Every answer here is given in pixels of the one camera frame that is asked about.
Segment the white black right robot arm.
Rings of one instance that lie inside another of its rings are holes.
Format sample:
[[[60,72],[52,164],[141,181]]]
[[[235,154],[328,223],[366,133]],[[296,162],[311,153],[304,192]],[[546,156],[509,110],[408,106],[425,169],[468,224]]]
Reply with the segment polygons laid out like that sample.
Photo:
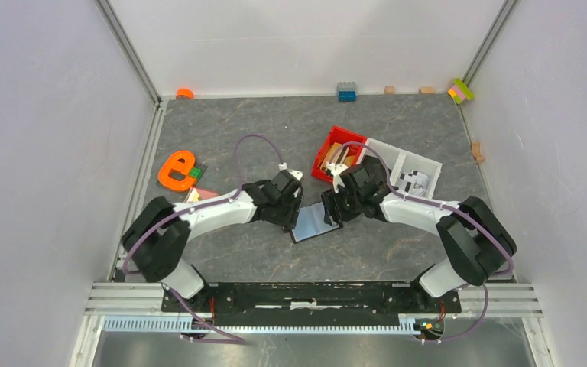
[[[402,224],[437,236],[446,259],[421,273],[410,292],[421,312],[437,307],[442,296],[464,285],[480,287],[499,271],[511,270],[515,241],[488,205],[476,196],[445,202],[392,187],[377,158],[348,167],[329,164],[332,188],[321,197],[325,222],[343,224],[359,216]]]

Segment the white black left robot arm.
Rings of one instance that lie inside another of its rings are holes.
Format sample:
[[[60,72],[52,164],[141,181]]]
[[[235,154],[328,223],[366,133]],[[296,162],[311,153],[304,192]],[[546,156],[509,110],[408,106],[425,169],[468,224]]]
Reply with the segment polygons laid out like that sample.
[[[203,276],[182,256],[189,240],[226,226],[268,222],[294,228],[303,200],[300,171],[285,169],[270,180],[245,183],[225,195],[195,203],[171,203],[159,196],[141,211],[121,237],[134,264],[149,283],[162,283],[180,295],[191,311],[209,303]]]

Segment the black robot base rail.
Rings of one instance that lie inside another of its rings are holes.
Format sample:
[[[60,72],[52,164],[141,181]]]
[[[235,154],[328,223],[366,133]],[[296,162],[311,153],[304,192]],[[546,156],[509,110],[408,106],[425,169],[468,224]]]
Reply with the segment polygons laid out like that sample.
[[[219,282],[186,303],[216,326],[396,326],[399,315],[460,313],[459,296],[432,298],[419,286],[390,281]]]

